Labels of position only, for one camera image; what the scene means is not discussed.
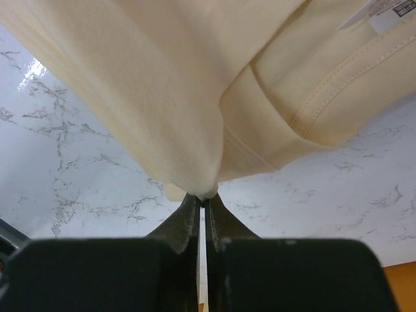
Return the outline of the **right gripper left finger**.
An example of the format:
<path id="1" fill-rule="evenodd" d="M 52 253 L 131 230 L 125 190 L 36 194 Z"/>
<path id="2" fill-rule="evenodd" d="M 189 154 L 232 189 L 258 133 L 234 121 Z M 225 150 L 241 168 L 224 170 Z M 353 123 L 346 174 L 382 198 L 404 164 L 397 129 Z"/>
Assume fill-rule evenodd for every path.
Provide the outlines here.
<path id="1" fill-rule="evenodd" d="M 197 311 L 200 201 L 145 237 L 28 242 L 6 262 L 2 311 Z"/>

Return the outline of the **cream yellow t shirt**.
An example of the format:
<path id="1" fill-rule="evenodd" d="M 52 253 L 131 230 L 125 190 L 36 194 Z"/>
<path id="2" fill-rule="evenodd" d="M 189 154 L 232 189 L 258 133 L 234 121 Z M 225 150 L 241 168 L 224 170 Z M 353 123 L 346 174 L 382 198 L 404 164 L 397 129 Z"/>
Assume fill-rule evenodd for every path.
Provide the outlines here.
<path id="1" fill-rule="evenodd" d="M 415 91 L 413 1 L 2 1 L 1 23 L 170 194 L 338 148 Z"/>

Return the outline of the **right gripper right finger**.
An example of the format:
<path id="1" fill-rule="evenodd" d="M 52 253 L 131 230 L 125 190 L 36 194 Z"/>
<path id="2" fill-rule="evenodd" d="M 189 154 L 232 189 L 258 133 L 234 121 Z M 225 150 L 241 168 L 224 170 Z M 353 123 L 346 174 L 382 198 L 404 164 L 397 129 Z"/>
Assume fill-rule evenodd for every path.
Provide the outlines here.
<path id="1" fill-rule="evenodd" d="M 397 311 L 378 258 L 351 239 L 262 239 L 203 204 L 210 311 Z"/>

